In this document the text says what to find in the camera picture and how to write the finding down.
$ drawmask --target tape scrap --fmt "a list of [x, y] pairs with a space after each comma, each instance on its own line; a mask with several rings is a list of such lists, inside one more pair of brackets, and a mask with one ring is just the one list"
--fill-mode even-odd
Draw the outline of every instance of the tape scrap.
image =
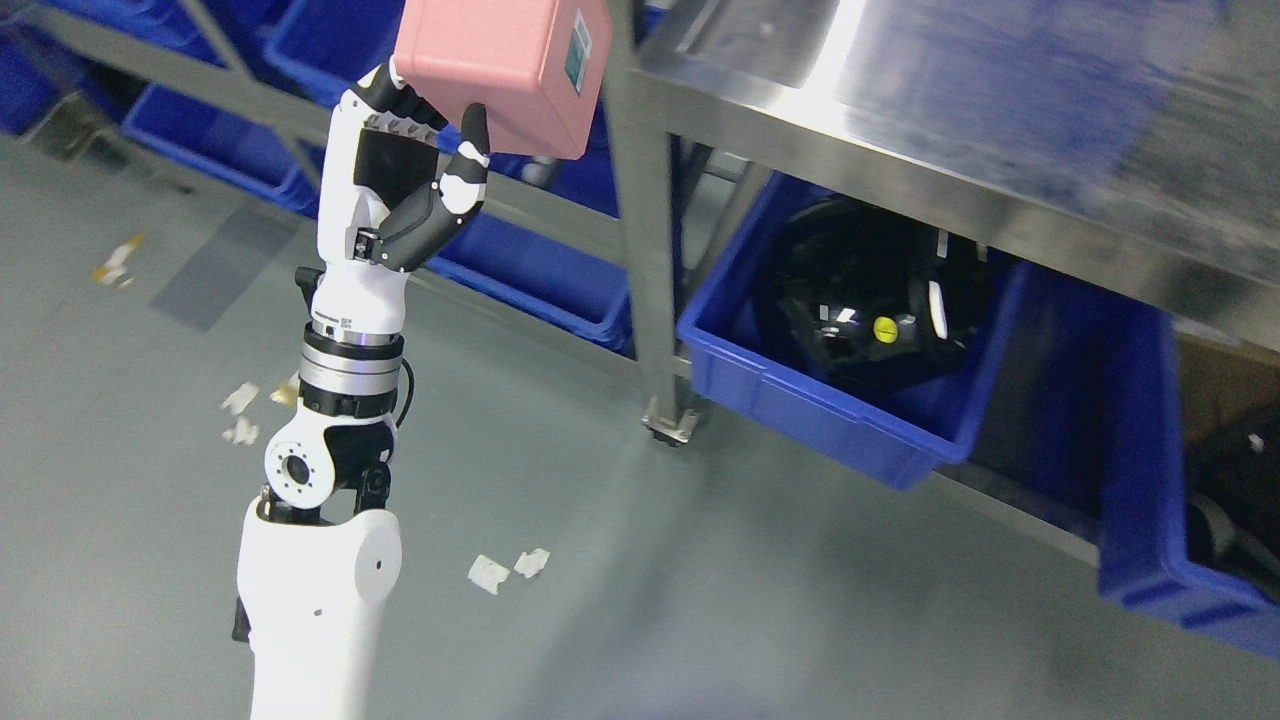
[[521, 552], [520, 560], [516, 560], [516, 571], [524, 575], [525, 579], [531, 579], [547, 568], [547, 561], [550, 556], [552, 553], [541, 547]]
[[476, 561], [471, 564], [471, 570], [467, 571], [467, 579], [472, 584], [493, 596], [498, 594], [498, 585], [507, 582], [508, 577], [511, 577], [511, 570], [486, 555], [477, 556]]

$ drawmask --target stainless steel table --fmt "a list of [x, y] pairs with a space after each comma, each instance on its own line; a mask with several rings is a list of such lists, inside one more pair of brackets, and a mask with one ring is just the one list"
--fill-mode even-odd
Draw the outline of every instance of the stainless steel table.
[[1280, 348], [1276, 37], [1275, 1], [682, 0], [631, 113], [650, 164], [682, 136]]

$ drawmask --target white robotic arm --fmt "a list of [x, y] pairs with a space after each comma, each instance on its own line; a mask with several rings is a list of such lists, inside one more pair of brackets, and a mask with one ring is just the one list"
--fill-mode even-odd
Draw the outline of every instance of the white robotic arm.
[[[439, 181], [443, 117], [388, 61], [343, 94], [329, 127], [317, 247], [296, 277], [311, 311], [297, 411], [268, 443], [266, 484], [244, 514], [233, 637], [253, 651], [253, 720], [364, 715], [387, 597], [401, 568], [385, 510], [396, 448], [407, 273], [480, 211], [483, 105]], [[342, 524], [320, 516], [356, 495]]]

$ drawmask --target metal shelf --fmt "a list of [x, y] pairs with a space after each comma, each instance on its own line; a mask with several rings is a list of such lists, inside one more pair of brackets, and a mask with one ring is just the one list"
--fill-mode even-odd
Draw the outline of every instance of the metal shelf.
[[[210, 37], [211, 45], [228, 68], [195, 60], [40, 5], [35, 5], [32, 12], [24, 15], [24, 20], [42, 28], [87, 58], [142, 79], [169, 86], [270, 127], [294, 150], [301, 163], [310, 164], [298, 143], [325, 145], [329, 110], [260, 82], [246, 63], [236, 56], [233, 45], [221, 33], [202, 3], [180, 1]], [[608, 0], [608, 4], [617, 37], [635, 37], [643, 4], [636, 0]], [[681, 18], [689, 17], [687, 8], [682, 9], [681, 4], [677, 4], [675, 13], [673, 19], [677, 23]], [[776, 137], [773, 135], [748, 136], [744, 141], [737, 136], [742, 128], [735, 124], [736, 113], [746, 111], [744, 108], [732, 106], [705, 92], [677, 87], [655, 76], [653, 58], [660, 51], [663, 38], [671, 37], [668, 24], [671, 19], [664, 23], [663, 32], [659, 32], [652, 44], [657, 45], [658, 50], [645, 53], [646, 72], [637, 69], [636, 45], [627, 41], [613, 44], [607, 69], [605, 109], [621, 220], [500, 176], [490, 178], [485, 202], [485, 213], [627, 268], [632, 296], [635, 360], [581, 341], [430, 272], [417, 272], [410, 281], [416, 287], [493, 318], [515, 332], [557, 347], [605, 373], [628, 382], [639, 382], [644, 397], [648, 398], [645, 423], [657, 434], [682, 443], [687, 442], [692, 423], [696, 421], [696, 414], [687, 405], [690, 396], [686, 388], [691, 366], [675, 340], [675, 320], [684, 299], [696, 290], [719, 251], [732, 237], [768, 179], [772, 172], [769, 168], [788, 169], [787, 155], [803, 158], [823, 150], [819, 147], [820, 143], [810, 147], [808, 152], [796, 152], [794, 143], [768, 150], [769, 138]], [[690, 105], [684, 109], [664, 106], [666, 102], [677, 101], [689, 101]], [[699, 113], [703, 114], [700, 120], [689, 119], [690, 115]], [[709, 123], [719, 122], [721, 115], [717, 113], [727, 113], [723, 118], [724, 131], [710, 132], [707, 129], [712, 127]], [[707, 147], [730, 149], [744, 158], [764, 160], [764, 163], [749, 163], [741, 173], [733, 173], [737, 186], [735, 193], [712, 233], [701, 261], [684, 282], [676, 282], [678, 268], [673, 263], [672, 241], [678, 218], [672, 215], [672, 206], [682, 205], [677, 195], [686, 196], [692, 183], [689, 177], [677, 177], [681, 169], [681, 163], [676, 160], [680, 143], [673, 142], [672, 133], [685, 135], [705, 146], [698, 149], [700, 152], [689, 154], [694, 159], [690, 163], [692, 173], [704, 170]], [[169, 163], [152, 154], [145, 156], [152, 164]], [[1037, 507], [998, 489], [1009, 487], [1007, 482], [995, 478], [980, 468], [968, 465], [947, 469], [946, 473], [963, 483], [947, 483], [955, 486], [948, 493], [959, 501], [1069, 555], [1096, 561], [1096, 550], [1091, 552], [1089, 542], [1078, 537], [1087, 536], [1087, 532], [1080, 533], [1079, 528], [1055, 527], [1032, 518], [1025, 511], [1036, 512]]]

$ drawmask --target blue plastic bin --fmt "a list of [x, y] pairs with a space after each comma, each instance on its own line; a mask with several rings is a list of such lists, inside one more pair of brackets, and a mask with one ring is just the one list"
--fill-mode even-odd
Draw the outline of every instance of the blue plastic bin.
[[[74, 58], [67, 54], [67, 61]], [[37, 70], [23, 51], [0, 35], [0, 131], [22, 135], [52, 108], [58, 87]]]
[[1000, 297], [950, 375], [876, 404], [823, 384], [776, 359], [768, 328], [756, 322], [753, 282], [771, 240], [797, 210], [827, 191], [774, 176], [705, 284], [681, 316], [694, 391], [829, 455], [882, 483], [906, 489], [942, 462], [973, 450], [1027, 281], [1018, 263]]
[[296, 0], [262, 49], [268, 63], [332, 108], [390, 58], [404, 0]]
[[269, 128], [154, 85], [122, 129], [179, 163], [291, 210], [315, 214], [315, 190]]
[[1280, 606], [1187, 550], [1178, 354], [1151, 311], [1114, 338], [1098, 593], [1129, 610], [1280, 660]]
[[[214, 61], [218, 54], [177, 0], [45, 0], [55, 8], [83, 15], [140, 40]], [[229, 13], [261, 45], [288, 0], [216, 0], [216, 10]], [[238, 47], [241, 53], [257, 47]], [[246, 58], [253, 64], [253, 58]]]
[[[515, 155], [494, 156], [504, 174], [522, 164]], [[607, 150], [564, 163], [550, 190], [617, 214]], [[631, 343], [626, 270], [490, 215], [472, 220], [426, 268], [609, 350]]]

